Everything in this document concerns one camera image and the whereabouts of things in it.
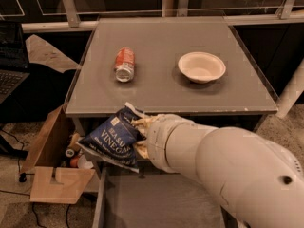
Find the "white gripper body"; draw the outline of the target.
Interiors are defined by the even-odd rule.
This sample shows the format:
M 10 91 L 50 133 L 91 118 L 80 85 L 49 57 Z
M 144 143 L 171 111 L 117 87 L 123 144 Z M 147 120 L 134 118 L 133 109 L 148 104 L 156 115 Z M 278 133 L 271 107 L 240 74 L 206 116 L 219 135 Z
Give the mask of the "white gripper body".
M 147 152 L 153 165 L 167 173 L 194 173 L 196 124 L 178 115 L 160 115 L 147 131 Z

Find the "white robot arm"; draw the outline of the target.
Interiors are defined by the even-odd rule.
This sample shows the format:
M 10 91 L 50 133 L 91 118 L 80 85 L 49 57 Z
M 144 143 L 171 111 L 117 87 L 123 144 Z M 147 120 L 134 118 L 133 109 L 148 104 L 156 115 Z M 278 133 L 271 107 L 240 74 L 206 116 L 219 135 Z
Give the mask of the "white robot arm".
M 304 228 L 304 176 L 285 147 L 237 127 L 173 114 L 132 121 L 139 152 L 167 173 L 195 181 L 247 228 Z

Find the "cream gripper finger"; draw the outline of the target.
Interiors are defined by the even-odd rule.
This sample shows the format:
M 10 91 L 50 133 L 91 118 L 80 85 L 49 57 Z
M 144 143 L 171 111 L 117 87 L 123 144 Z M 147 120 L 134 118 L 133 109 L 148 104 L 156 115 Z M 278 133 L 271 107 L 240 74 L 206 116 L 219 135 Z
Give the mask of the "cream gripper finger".
M 145 141 L 135 142 L 133 144 L 133 147 L 140 154 L 141 157 L 143 157 L 144 159 L 148 159 L 149 158 L 148 149 L 147 149 Z
M 131 124 L 144 136 L 147 135 L 147 132 L 153 122 L 158 119 L 158 116 L 151 116 L 146 118 L 141 118 L 138 120 L 132 120 Z

